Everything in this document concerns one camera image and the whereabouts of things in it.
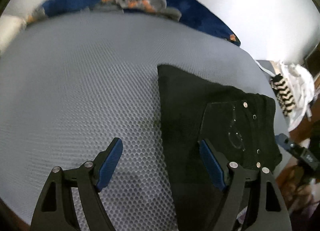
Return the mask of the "person right hand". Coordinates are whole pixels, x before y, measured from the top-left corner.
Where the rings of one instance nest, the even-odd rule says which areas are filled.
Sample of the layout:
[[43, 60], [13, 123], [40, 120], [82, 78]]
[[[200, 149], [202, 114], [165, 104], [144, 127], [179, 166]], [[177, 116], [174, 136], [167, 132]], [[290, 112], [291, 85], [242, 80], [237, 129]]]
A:
[[289, 214], [315, 204], [314, 184], [304, 177], [304, 170], [298, 165], [284, 169], [276, 182], [283, 196]]

